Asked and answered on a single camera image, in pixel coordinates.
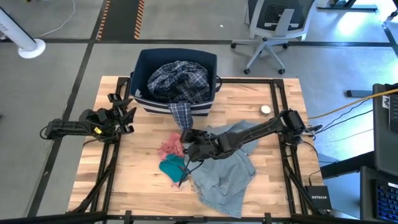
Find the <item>blue plaid shirt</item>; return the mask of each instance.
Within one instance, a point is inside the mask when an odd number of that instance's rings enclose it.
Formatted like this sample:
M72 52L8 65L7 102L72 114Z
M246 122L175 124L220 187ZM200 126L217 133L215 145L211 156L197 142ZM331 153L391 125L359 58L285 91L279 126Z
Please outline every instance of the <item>blue plaid shirt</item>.
M148 89L155 99L167 103L182 130L192 128L191 104L210 100L207 70L194 62L161 66L150 76Z

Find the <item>fabric basket handle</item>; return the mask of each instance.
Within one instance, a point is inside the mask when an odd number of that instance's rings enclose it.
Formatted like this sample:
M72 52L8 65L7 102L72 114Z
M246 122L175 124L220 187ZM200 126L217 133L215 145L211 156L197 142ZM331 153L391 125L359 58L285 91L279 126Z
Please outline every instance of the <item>fabric basket handle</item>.
M216 79L217 79L217 81L216 81L216 92L218 92L221 89L221 86L223 85L223 80L218 75L217 75Z

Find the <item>butcher block tabletop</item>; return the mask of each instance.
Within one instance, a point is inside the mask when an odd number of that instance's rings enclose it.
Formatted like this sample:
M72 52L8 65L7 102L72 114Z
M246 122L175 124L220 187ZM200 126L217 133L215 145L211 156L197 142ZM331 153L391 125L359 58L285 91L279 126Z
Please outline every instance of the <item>butcher block tabletop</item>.
M94 110L112 107L107 95L115 92L118 78L102 77ZM274 116L270 84L248 83L250 78L241 79L245 82L223 83L221 90L216 93L208 117L194 118L193 128L233 124L242 119L262 123ZM307 124L299 80L285 78L283 81L289 108L297 110ZM276 89L281 110L280 91ZM271 114L261 114L262 105L269 105ZM176 190L170 178L159 169L157 149L169 138L170 133L181 133L173 117L147 113L136 101L130 103L129 108L133 107L137 107L132 124L135 131L121 137L108 214L124 215L126 210L130 210L133 215L224 217L199 201L192 179ZM303 140L313 144L310 137L303 137ZM69 210L76 208L95 185L102 151L103 143L98 141L88 143L83 148ZM297 156L303 184L308 185L308 176L320 170L317 154L311 146L300 144ZM256 176L247 187L242 217L263 217L264 213L271 213L272 217L290 217L278 136L271 134L261 138L249 158L256 168ZM311 181L313 185L323 185L320 172L313 174ZM101 210L105 187L106 183L99 195L98 210ZM293 183L292 188L296 212L300 213L299 193Z

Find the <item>light blue shirt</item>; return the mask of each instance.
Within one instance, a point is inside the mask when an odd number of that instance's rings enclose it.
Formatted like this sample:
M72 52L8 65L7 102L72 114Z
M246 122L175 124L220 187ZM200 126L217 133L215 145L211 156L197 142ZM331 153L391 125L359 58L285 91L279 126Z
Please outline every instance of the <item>light blue shirt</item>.
M215 135L224 132L240 132L257 124L240 121L217 128L208 126L205 131ZM191 173L200 201L205 205L227 214L241 218L244 193L251 179L256 174L248 155L256 148L258 140L246 143L240 150L226 159L206 159L203 164ZM200 162L191 162L192 170Z

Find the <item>green towel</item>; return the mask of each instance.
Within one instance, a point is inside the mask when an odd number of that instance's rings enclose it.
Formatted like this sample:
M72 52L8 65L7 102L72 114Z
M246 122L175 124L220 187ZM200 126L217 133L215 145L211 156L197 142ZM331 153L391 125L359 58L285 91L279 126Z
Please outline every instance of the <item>green towel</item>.
M166 160L159 164L159 169L167 174L174 183L180 182L185 173L181 167L185 168L184 159L174 154L167 155Z

